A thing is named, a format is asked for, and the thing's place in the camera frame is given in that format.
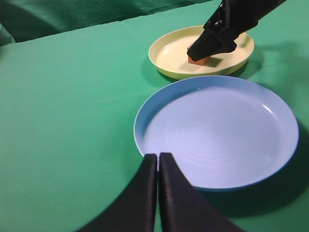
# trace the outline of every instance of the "plate rim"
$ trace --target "plate rim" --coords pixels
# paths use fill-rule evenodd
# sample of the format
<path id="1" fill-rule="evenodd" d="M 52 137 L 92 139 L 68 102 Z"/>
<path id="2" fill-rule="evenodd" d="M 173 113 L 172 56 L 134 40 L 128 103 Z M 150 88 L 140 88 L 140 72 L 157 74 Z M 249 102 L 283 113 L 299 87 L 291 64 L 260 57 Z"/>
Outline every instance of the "plate rim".
<path id="1" fill-rule="evenodd" d="M 143 109 L 144 105 L 149 101 L 149 99 L 153 98 L 156 94 L 158 94 L 160 91 L 162 91 L 163 89 L 166 89 L 168 88 L 169 86 L 171 85 L 175 85 L 175 84 L 178 84 L 180 82 L 183 82 L 183 81 L 191 81 L 191 79 L 199 79 L 199 78 L 209 78 L 209 77 L 218 77 L 218 78 L 230 78 L 230 79 L 236 79 L 238 81 L 242 81 L 242 82 L 246 82 L 246 83 L 251 83 L 253 85 L 257 85 L 263 89 L 266 89 L 267 91 L 270 91 L 275 97 L 278 98 L 279 101 L 282 101 L 282 103 L 287 107 L 287 109 L 291 112 L 292 116 L 293 116 L 293 128 L 295 129 L 296 131 L 296 137 L 295 139 L 293 139 L 293 151 L 291 152 L 291 154 L 288 156 L 288 159 L 286 159 L 283 163 L 283 165 L 280 165 L 279 168 L 277 168 L 272 174 L 266 176 L 266 177 L 263 177 L 262 179 L 259 179 L 257 181 L 254 181 L 253 183 L 250 183 L 250 184 L 246 184 L 246 185 L 242 185 L 242 186 L 234 186 L 234 187 L 230 187 L 230 188 L 206 188 L 206 187 L 201 187 L 201 186 L 194 186 L 196 189 L 198 190 L 206 190 L 206 191 L 232 191 L 232 190 L 237 190 L 237 189 L 242 189 L 242 188 L 247 188 L 249 186 L 252 186 L 252 185 L 255 185 L 255 184 L 258 184 L 270 177 L 272 177 L 273 175 L 275 175 L 276 173 L 278 173 L 280 170 L 282 170 L 282 168 L 284 168 L 289 162 L 290 160 L 293 158 L 294 154 L 295 154 L 295 151 L 297 149 L 297 145 L 298 145 L 298 142 L 299 142 L 299 125 L 298 125 L 298 121 L 297 121 L 297 117 L 295 116 L 293 110 L 291 109 L 291 107 L 278 95 L 276 94 L 275 92 L 273 92 L 272 90 L 254 82 L 254 81 L 250 81 L 250 80 L 246 80 L 246 79 L 242 79 L 242 78 L 238 78 L 238 77 L 233 77 L 233 76 L 225 76 L 225 75 L 206 75 L 206 76 L 196 76 L 196 77 L 191 77 L 191 78 L 186 78 L 186 79 L 183 79 L 183 80 L 179 80 L 179 81 L 176 81 L 176 82 L 173 82 L 173 83 L 170 83 L 162 88 L 160 88 L 159 90 L 157 90 L 156 92 L 154 92 L 153 94 L 151 94 L 144 102 L 143 104 L 140 106 L 140 108 L 138 109 L 137 113 L 136 113 L 136 116 L 135 116 L 135 119 L 134 119 L 134 124 L 133 124 L 133 136 L 134 136 L 134 142 L 135 142 L 135 145 L 140 153 L 140 155 L 142 155 L 142 157 L 144 157 L 141 149 L 140 149 L 140 146 L 138 145 L 138 142 L 137 142 L 137 135 L 136 135 L 136 124 L 137 124 L 137 120 L 138 120 L 138 116 L 141 112 L 141 110 Z"/>

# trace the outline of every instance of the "green table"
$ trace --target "green table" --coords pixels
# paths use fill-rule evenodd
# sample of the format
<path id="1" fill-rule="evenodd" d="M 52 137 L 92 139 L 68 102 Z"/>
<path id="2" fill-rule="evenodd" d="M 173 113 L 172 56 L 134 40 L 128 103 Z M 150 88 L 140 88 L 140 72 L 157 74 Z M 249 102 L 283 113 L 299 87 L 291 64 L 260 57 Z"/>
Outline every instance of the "green table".
<path id="1" fill-rule="evenodd" d="M 0 48 L 1 232 L 72 232 L 115 199 L 142 159 L 133 138 L 135 115 L 172 82 L 148 60 L 150 45 L 203 24 L 218 4 Z M 233 74 L 276 92 L 300 126 L 295 157 L 277 175 L 242 191 L 204 193 L 249 232 L 309 228 L 308 6 L 287 1 L 261 20 L 249 32 L 254 53 Z"/>

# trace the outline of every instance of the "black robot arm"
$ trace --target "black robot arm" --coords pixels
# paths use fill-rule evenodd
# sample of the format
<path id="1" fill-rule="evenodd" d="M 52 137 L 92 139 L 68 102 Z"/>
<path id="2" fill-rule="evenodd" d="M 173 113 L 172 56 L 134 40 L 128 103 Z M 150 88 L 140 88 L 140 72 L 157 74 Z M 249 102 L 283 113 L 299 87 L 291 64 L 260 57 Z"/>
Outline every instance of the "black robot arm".
<path id="1" fill-rule="evenodd" d="M 188 56 L 197 61 L 236 49 L 234 40 L 257 26 L 258 21 L 286 0 L 222 0 L 204 25 L 204 31 L 191 45 Z"/>

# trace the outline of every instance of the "orange block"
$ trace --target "orange block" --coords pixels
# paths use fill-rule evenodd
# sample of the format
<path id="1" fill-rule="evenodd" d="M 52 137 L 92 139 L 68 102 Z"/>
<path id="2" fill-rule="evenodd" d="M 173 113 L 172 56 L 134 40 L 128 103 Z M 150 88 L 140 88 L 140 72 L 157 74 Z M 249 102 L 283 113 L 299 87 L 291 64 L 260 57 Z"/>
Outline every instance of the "orange block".
<path id="1" fill-rule="evenodd" d="M 201 66 L 204 66 L 208 60 L 210 60 L 211 56 L 210 57 L 205 57 L 203 59 L 200 59 L 198 61 L 193 61 L 189 56 L 188 56 L 188 62 L 190 64 L 197 64 L 197 65 L 201 65 Z"/>

